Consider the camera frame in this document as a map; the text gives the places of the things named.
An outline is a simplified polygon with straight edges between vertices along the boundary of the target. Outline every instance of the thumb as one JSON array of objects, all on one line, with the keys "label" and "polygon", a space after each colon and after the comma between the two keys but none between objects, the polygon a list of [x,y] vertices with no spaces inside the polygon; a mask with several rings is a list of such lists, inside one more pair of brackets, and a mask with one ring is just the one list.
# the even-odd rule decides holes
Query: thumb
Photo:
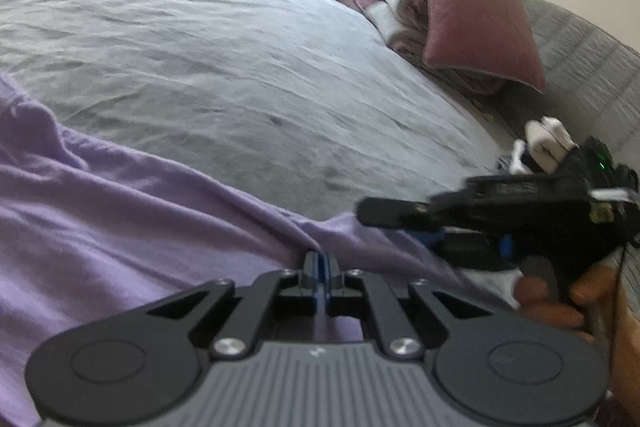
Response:
[{"label": "thumb", "polygon": [[613,293],[618,268],[595,264],[569,288],[571,300],[580,306],[588,306]]}]

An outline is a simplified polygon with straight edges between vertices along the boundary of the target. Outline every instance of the pink pillow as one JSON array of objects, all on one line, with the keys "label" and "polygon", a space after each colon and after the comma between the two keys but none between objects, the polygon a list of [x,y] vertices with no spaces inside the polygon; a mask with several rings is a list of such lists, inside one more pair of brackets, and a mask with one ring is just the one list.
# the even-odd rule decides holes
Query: pink pillow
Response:
[{"label": "pink pillow", "polygon": [[429,68],[456,68],[516,80],[542,92],[545,77],[520,0],[429,0],[422,56]]}]

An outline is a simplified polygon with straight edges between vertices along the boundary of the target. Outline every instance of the ribbed gray panel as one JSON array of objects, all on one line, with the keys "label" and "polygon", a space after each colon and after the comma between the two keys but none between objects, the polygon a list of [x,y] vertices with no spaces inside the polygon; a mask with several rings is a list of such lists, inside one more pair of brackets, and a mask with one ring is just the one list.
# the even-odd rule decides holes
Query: ribbed gray panel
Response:
[{"label": "ribbed gray panel", "polygon": [[216,364],[193,396],[140,427],[478,425],[440,398],[419,364],[391,362],[371,344],[265,343],[249,360]]}]

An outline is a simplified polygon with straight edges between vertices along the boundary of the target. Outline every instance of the silver screw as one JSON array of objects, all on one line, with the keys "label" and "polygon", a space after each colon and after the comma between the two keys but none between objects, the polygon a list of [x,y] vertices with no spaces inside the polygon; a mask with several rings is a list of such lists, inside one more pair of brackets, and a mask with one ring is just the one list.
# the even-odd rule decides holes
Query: silver screw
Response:
[{"label": "silver screw", "polygon": [[232,337],[225,337],[224,339],[216,340],[213,344],[213,349],[220,355],[239,355],[246,349],[246,344],[240,339],[234,339]]},{"label": "silver screw", "polygon": [[401,337],[389,343],[389,349],[396,355],[412,355],[420,349],[420,342],[409,337]]}]

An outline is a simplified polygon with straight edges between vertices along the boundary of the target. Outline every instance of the mattress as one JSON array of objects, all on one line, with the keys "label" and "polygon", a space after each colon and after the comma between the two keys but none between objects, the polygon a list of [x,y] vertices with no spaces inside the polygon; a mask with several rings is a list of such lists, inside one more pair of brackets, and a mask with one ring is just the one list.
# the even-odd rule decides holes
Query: mattress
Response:
[{"label": "mattress", "polygon": [[0,70],[64,125],[314,219],[456,188],[511,140],[333,0],[0,5]]}]

